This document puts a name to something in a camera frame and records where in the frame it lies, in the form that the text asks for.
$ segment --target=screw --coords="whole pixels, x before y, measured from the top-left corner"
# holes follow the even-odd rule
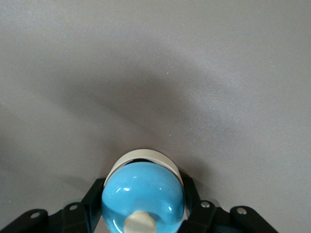
[[[201,206],[202,206],[203,208],[209,208],[209,207],[210,207],[210,204],[209,204],[207,201],[203,201],[203,202],[201,202]]]
[[[240,215],[245,215],[245,214],[247,214],[247,211],[246,211],[245,209],[243,209],[243,208],[238,208],[238,209],[237,209],[237,212],[238,212]]]

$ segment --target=blue object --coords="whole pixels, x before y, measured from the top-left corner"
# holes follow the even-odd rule
[[[118,169],[102,194],[102,214],[111,233],[124,233],[125,219],[135,211],[147,212],[156,233],[174,233],[184,214],[183,188],[166,168],[136,162]]]

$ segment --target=cream-colored circular rim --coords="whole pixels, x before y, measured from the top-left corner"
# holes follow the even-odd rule
[[[122,166],[128,164],[129,162],[135,160],[135,159],[146,159],[149,160],[155,164],[159,164],[166,169],[168,169],[171,173],[175,175],[175,177],[179,180],[182,187],[184,187],[183,180],[181,179],[181,175],[179,173],[178,168],[173,163],[172,160],[170,160],[167,156],[164,154],[157,152],[155,150],[149,150],[149,149],[139,149],[139,150],[133,150],[131,152],[126,153],[124,156],[122,156],[112,167],[111,171],[109,172],[105,182],[104,186],[106,186],[107,181],[112,176],[113,173],[115,173],[116,170],[121,168]]]

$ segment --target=blue ball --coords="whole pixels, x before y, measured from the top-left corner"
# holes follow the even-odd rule
[[[184,214],[183,188],[166,168],[149,162],[127,164],[108,180],[102,194],[102,214],[111,233],[124,233],[125,219],[145,211],[157,233],[174,233]]]

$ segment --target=gray surface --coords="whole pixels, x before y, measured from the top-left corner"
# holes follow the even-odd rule
[[[309,232],[311,2],[1,1],[0,228],[156,149]]]

